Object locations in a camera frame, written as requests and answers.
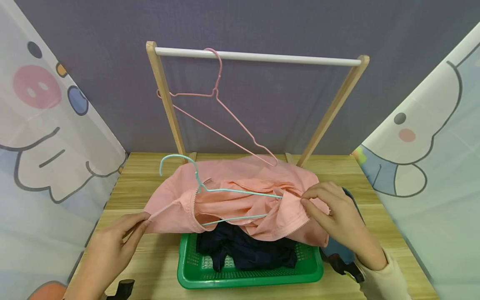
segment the clothing rack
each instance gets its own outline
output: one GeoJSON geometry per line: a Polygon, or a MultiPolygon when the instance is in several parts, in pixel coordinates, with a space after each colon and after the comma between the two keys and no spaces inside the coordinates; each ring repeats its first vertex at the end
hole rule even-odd
{"type": "MultiPolygon", "coordinates": [[[[155,77],[158,90],[162,97],[163,106],[167,114],[168,122],[173,133],[173,138],[177,146],[179,154],[187,155],[185,146],[180,134],[177,117],[173,109],[172,99],[170,97],[170,90],[168,88],[165,72],[163,70],[161,56],[176,56],[176,57],[194,57],[194,58],[208,58],[215,59],[216,56],[210,51],[194,50],[194,49],[179,49],[179,48],[162,48],[157,47],[156,42],[148,41],[146,43],[146,50],[148,59],[152,66],[152,71],[155,77]]],[[[309,56],[292,56],[292,55],[277,55],[277,54],[261,54],[261,53],[244,53],[244,52],[228,52],[218,51],[218,54],[225,60],[249,60],[249,61],[267,61],[267,62],[282,62],[282,63],[300,63],[300,64],[317,64],[317,65],[331,65],[331,66],[350,66],[345,80],[338,89],[332,103],[320,120],[315,133],[311,137],[307,147],[303,151],[297,166],[303,167],[308,160],[315,147],[320,142],[321,138],[327,131],[338,111],[344,104],[347,97],[357,84],[363,72],[370,62],[368,55],[360,55],[356,60],[353,59],[339,59],[339,58],[325,58],[325,57],[309,57],[309,56]]],[[[285,153],[287,161],[293,163],[291,154],[285,153]]],[[[194,159],[196,152],[192,153],[190,157],[194,159]]]]}

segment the green plastic basket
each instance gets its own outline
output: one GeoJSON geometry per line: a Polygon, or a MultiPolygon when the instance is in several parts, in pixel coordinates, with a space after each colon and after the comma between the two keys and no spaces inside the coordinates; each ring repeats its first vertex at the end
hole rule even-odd
{"type": "Polygon", "coordinates": [[[177,278],[184,288],[232,288],[269,286],[277,284],[315,282],[324,274],[318,247],[297,243],[297,264],[290,269],[242,271],[235,268],[233,259],[225,259],[221,272],[215,272],[212,258],[196,251],[196,233],[184,233],[180,240],[177,278]]]}

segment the cartoon curtain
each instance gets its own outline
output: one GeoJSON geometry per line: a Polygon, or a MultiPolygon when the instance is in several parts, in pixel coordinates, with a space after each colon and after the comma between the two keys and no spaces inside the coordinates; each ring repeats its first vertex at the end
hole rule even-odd
{"type": "Polygon", "coordinates": [[[479,46],[480,24],[353,153],[446,300],[480,297],[479,46]]]}
{"type": "Polygon", "coordinates": [[[0,28],[1,298],[61,299],[126,154],[12,0],[0,28]]]}

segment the wooden table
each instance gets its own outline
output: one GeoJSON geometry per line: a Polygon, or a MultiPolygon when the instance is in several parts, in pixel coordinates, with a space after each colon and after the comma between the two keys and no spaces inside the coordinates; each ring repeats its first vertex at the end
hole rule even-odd
{"type": "MultiPolygon", "coordinates": [[[[125,168],[113,189],[96,230],[118,217],[141,212],[155,189],[180,165],[180,158],[164,163],[164,176],[159,176],[160,160],[169,153],[131,153],[125,168]]],[[[197,161],[235,159],[246,155],[198,154],[197,161]]],[[[278,155],[286,160],[285,155],[278,155]]],[[[293,155],[298,160],[300,155],[293,155]]],[[[305,165],[317,174],[320,181],[334,181],[347,188],[355,197],[369,230],[398,260],[413,299],[438,299],[422,269],[396,229],[392,219],[379,201],[365,175],[352,156],[311,156],[305,165]]],[[[129,300],[160,299],[365,299],[359,285],[348,276],[336,273],[324,264],[324,276],[319,282],[253,288],[222,288],[187,290],[177,281],[180,234],[145,235],[129,266],[108,288],[107,295],[115,294],[119,280],[135,279],[129,300]]]]}

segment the hand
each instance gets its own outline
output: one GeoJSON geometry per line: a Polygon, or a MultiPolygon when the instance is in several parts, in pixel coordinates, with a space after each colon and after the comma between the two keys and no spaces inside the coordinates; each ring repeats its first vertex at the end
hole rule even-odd
{"type": "Polygon", "coordinates": [[[311,186],[301,203],[308,214],[336,241],[349,248],[371,270],[382,270],[387,265],[385,254],[378,240],[368,231],[352,199],[333,182],[321,182],[311,186]],[[330,208],[326,215],[310,200],[319,198],[330,208]]]}
{"type": "Polygon", "coordinates": [[[66,300],[98,300],[103,295],[132,259],[150,224],[149,216],[146,212],[124,215],[93,235],[85,261],[69,286],[66,300]]]}

